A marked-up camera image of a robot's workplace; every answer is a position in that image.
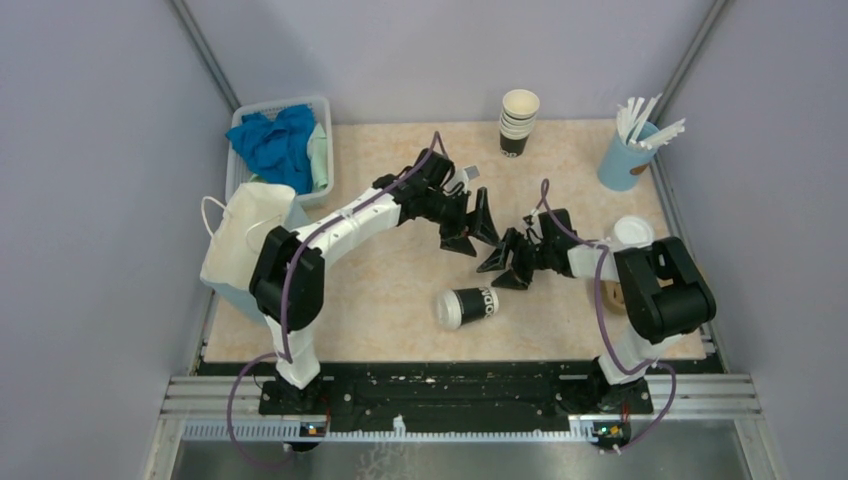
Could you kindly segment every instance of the white cup lid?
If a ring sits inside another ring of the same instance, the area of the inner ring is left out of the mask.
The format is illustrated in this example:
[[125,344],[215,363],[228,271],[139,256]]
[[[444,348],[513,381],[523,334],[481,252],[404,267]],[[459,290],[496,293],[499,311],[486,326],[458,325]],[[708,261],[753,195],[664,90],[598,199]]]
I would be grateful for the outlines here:
[[462,307],[453,290],[445,290],[436,296],[436,312],[439,324],[448,330],[456,330],[462,325]]
[[624,245],[643,247],[654,241],[654,227],[642,217],[627,215],[615,222],[613,235]]

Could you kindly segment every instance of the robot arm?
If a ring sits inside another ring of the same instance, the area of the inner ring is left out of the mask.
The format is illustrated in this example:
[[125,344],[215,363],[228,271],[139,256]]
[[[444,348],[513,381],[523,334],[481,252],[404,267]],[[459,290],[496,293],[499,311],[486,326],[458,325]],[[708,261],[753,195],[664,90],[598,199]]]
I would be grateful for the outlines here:
[[[563,232],[552,216],[571,235]],[[623,392],[642,381],[650,361],[656,361],[683,335],[715,317],[712,292],[679,238],[664,238],[642,248],[604,243],[610,253],[598,272],[602,250],[577,240],[567,210],[541,213],[538,219],[528,217],[525,222],[525,234],[514,228],[507,230],[495,252],[477,269],[503,270],[512,254],[509,269],[492,282],[493,286],[526,290],[533,272],[546,269],[572,278],[595,278],[599,273],[600,280],[621,283],[630,325],[612,350],[624,371],[609,351],[595,358],[594,371],[589,375],[588,403],[602,410],[616,408]],[[602,308],[599,303],[596,301],[596,307]]]
[[[312,344],[314,320],[324,305],[325,272],[339,258],[377,233],[418,217],[439,225],[442,249],[476,256],[468,237],[497,244],[485,188],[477,190],[475,210],[466,213],[468,183],[477,176],[476,168],[457,171],[451,160],[428,149],[421,151],[416,165],[421,162],[426,163],[414,174],[377,179],[356,200],[317,222],[291,232],[276,227],[266,237],[250,293],[265,314],[278,352],[285,351],[288,340],[291,362],[279,359],[277,371],[297,388],[306,387],[320,370]],[[395,182],[393,190],[384,190]],[[283,283],[298,249],[302,251],[291,277],[283,331]]]

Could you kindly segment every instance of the metal corner post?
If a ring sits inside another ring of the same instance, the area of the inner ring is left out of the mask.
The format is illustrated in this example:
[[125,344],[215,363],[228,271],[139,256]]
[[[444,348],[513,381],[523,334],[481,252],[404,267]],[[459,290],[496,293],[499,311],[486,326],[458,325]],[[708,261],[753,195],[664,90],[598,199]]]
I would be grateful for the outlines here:
[[203,32],[197,25],[197,21],[195,21],[194,16],[191,14],[191,10],[188,8],[188,5],[185,4],[185,0],[167,0],[167,2],[180,19],[180,24],[182,24],[188,34],[189,40],[191,41],[195,51],[197,51],[197,54],[200,56],[201,60],[203,60],[203,65],[206,67],[206,71],[209,73],[209,76],[212,77],[212,81],[215,83],[215,87],[221,94],[221,98],[227,102],[230,110],[235,112],[241,106],[241,102],[239,102],[235,91],[230,86],[230,82],[227,80],[227,76],[224,75],[224,70],[221,68],[218,60],[215,59],[215,55],[212,53],[209,43],[206,41],[206,38],[204,38]]

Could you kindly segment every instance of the table surface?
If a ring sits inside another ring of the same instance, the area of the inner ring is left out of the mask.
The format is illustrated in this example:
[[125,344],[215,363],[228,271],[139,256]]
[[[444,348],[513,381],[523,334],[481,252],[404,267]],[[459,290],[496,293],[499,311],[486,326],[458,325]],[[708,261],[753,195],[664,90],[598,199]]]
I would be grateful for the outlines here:
[[[410,165],[441,132],[458,168],[477,165],[472,189],[486,186],[498,232],[519,226],[549,178],[552,208],[567,208],[583,238],[606,236],[628,214],[646,218],[657,238],[668,235],[650,172],[629,192],[606,189],[595,171],[615,130],[613,120],[537,121],[524,154],[506,158],[496,122],[333,126],[335,188],[313,219],[346,205],[374,179]],[[473,194],[469,209],[473,208]],[[324,308],[316,321],[322,361],[588,360],[603,353],[591,281],[537,272],[530,290],[498,290],[500,311],[456,331],[438,325],[436,295],[447,288],[488,285],[499,272],[478,274],[492,247],[472,240],[477,258],[439,249],[438,227],[424,219],[382,232],[340,259],[328,272]],[[265,325],[226,301],[210,315],[204,360],[248,361],[273,350]],[[627,319],[605,311],[613,338]],[[666,358],[705,357],[700,335],[687,335]]]

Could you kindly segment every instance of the paper cup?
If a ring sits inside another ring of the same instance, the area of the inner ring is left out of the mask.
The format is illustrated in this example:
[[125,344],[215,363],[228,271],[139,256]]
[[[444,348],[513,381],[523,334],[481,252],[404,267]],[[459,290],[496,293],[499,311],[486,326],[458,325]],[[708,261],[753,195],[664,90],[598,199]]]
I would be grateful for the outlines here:
[[534,117],[541,105],[535,93],[523,88],[507,92],[502,103],[504,112],[516,120]]
[[527,139],[530,138],[530,133],[524,135],[511,135],[501,129],[501,153],[508,158],[515,158],[524,153],[524,147],[527,146]]
[[533,131],[533,125],[525,125],[523,127],[510,127],[501,124],[501,131],[512,137],[526,137]]
[[654,227],[642,217],[626,215],[615,222],[612,236],[622,245],[644,247],[654,242]]
[[509,125],[512,127],[524,127],[527,125],[533,125],[534,123],[536,123],[535,115],[530,118],[512,118],[507,115],[506,112],[501,112],[501,124]]
[[498,294],[493,288],[445,290],[436,297],[439,324],[448,330],[498,313]]
[[[658,131],[652,123],[645,122],[639,134],[639,140],[644,140]],[[653,150],[643,151],[625,145],[616,132],[612,135],[607,153],[601,160],[601,166],[598,167],[598,179],[610,190],[617,192],[630,190],[636,186],[639,175],[648,168],[655,153],[657,153],[656,146]]]

